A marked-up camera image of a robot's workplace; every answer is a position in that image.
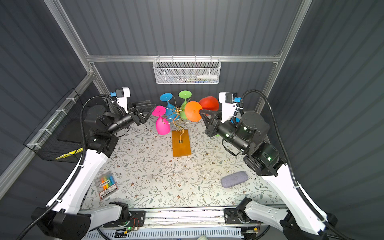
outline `brown rectangular board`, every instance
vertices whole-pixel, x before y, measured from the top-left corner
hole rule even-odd
[[[191,155],[191,145],[189,143],[188,130],[185,129],[184,134],[181,135],[182,143],[180,141],[180,132],[172,131],[172,148],[173,157],[181,157]]]

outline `striped gray wall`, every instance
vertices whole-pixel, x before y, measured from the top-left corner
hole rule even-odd
[[[172,93],[180,105],[183,100],[179,92],[189,90],[192,100],[199,101],[206,96],[218,98],[219,92],[233,91],[240,95],[247,89],[264,89],[274,63],[222,63],[218,84],[157,84],[152,63],[95,63],[103,76],[108,89],[122,86],[131,89],[131,101],[151,100],[157,105],[165,105],[159,97]],[[244,105],[246,110],[254,109],[258,96],[249,98]]]
[[[61,3],[91,55],[274,55],[300,1]]]
[[[269,97],[298,180],[358,240],[384,226],[383,9],[314,1]]]
[[[86,71],[42,0],[1,0],[0,36],[1,174]],[[72,168],[33,158],[0,200],[0,239],[15,239],[31,222],[35,207],[45,206]],[[34,228],[24,239],[49,238]]]

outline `black wire basket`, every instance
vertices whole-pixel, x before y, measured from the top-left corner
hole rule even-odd
[[[78,95],[73,92],[74,89],[71,89],[55,105],[24,142],[26,147],[43,160],[76,163],[81,157],[83,145],[80,133],[80,111],[92,95],[87,93]],[[62,103],[61,108],[55,110],[59,103]],[[93,99],[84,109],[83,120],[88,109],[98,104],[104,105],[106,110],[109,110],[106,100]],[[84,124],[84,130],[86,134],[89,131],[86,124]]]

